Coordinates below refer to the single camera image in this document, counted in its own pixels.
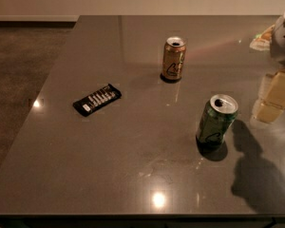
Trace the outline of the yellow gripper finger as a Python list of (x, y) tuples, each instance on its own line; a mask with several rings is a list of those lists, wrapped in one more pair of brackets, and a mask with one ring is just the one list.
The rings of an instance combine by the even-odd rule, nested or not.
[(266, 74), (259, 88), (259, 99), (266, 105), (285, 109), (285, 72)]
[(256, 120), (267, 124), (274, 122), (282, 113), (282, 109), (267, 105), (261, 100), (256, 100), (252, 111)]

